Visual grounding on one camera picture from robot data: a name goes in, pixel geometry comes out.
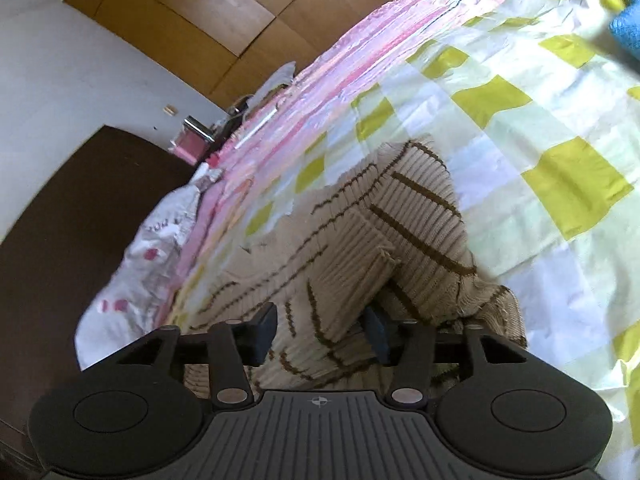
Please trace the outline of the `beige brown striped knit sweater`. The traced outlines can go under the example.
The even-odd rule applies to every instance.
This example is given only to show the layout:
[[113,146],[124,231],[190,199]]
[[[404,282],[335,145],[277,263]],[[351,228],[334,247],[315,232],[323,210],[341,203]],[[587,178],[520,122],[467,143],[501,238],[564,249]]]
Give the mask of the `beige brown striped knit sweater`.
[[525,344],[518,300],[478,274],[450,173],[430,139],[384,143],[332,185],[232,249],[210,280],[194,332],[248,320],[267,302],[278,328],[255,391],[390,384],[358,318],[378,304],[396,320],[458,334],[473,323]]

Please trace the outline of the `white printed pillow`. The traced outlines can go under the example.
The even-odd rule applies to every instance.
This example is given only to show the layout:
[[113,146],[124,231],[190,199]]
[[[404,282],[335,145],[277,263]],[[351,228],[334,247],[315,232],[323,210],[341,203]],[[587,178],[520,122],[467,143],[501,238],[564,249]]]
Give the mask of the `white printed pillow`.
[[205,192],[220,169],[201,165],[188,184],[163,197],[142,222],[122,262],[78,322],[75,351],[82,370],[152,332],[196,225]]

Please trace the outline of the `dark wooden headboard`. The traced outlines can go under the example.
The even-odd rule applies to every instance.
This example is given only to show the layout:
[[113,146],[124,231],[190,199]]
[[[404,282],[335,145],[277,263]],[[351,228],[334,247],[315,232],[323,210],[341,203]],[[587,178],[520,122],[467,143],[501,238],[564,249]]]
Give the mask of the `dark wooden headboard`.
[[64,162],[1,244],[1,475],[40,473],[27,437],[34,403],[75,376],[76,325],[138,227],[186,184],[186,162],[104,126]]

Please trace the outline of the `pink box on nightstand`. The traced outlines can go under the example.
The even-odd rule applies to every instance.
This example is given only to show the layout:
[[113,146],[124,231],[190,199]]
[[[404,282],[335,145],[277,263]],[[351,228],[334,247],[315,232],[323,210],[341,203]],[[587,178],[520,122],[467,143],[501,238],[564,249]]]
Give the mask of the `pink box on nightstand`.
[[170,142],[168,151],[191,166],[198,165],[208,149],[208,142],[196,131],[183,127]]

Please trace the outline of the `silver cup on nightstand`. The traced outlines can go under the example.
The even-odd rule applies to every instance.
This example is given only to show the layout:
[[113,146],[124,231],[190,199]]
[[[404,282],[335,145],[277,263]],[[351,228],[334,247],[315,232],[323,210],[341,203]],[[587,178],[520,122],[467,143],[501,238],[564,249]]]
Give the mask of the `silver cup on nightstand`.
[[197,119],[195,119],[192,116],[186,116],[186,118],[183,119],[183,127],[193,131],[195,134],[197,134],[200,138],[202,138],[204,141],[208,143],[214,142],[213,130],[209,127],[206,127],[206,125],[203,125],[201,122],[199,122]]

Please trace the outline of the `pink striped quilt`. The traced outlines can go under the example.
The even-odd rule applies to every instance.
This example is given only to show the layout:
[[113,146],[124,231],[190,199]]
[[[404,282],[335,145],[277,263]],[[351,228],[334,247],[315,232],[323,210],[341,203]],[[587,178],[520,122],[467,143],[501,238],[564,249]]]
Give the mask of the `pink striped quilt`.
[[158,325],[186,326],[195,310],[184,297],[212,274],[224,246],[268,232],[292,210],[294,200],[321,188],[360,158],[360,118],[394,116],[384,99],[359,105],[393,66],[427,40],[504,0],[392,0],[369,13],[297,75],[292,84],[258,106],[255,117],[233,133],[212,162],[221,172],[198,207],[175,284],[160,308]]

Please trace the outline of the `checkered yellow white bedsheet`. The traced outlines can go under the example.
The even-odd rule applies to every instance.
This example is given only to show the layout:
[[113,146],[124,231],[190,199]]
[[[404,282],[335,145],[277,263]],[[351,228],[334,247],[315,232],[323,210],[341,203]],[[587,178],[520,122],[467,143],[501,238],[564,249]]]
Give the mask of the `checkered yellow white bedsheet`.
[[[394,113],[358,120],[373,142],[358,162],[384,142],[430,139],[478,273],[518,297],[530,350],[608,404],[609,479],[639,474],[639,66],[610,33],[627,3],[504,0],[356,99]],[[262,234],[224,246],[180,327],[232,249]]]

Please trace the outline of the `white cloth on nightstand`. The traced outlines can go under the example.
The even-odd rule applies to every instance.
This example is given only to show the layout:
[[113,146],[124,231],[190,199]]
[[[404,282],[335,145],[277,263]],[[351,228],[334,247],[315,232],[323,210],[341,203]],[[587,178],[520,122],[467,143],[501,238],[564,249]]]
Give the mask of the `white cloth on nightstand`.
[[258,107],[258,105],[270,95],[271,92],[281,87],[288,87],[292,84],[296,70],[296,62],[288,62],[279,67],[272,73],[267,80],[258,88],[258,90],[247,101],[249,108]]

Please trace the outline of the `wooden wardrobe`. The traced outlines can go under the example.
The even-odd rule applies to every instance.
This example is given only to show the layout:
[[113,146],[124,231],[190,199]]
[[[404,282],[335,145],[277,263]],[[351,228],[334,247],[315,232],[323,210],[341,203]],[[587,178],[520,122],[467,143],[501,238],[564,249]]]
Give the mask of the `wooden wardrobe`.
[[64,0],[220,107],[390,0]]

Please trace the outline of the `blue knit garment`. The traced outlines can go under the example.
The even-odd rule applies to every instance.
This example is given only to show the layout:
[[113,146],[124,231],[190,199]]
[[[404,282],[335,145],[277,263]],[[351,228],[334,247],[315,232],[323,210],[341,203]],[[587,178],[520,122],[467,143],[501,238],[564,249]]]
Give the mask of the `blue knit garment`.
[[629,6],[616,15],[610,32],[617,43],[636,60],[640,60],[640,6],[639,0],[629,0]]

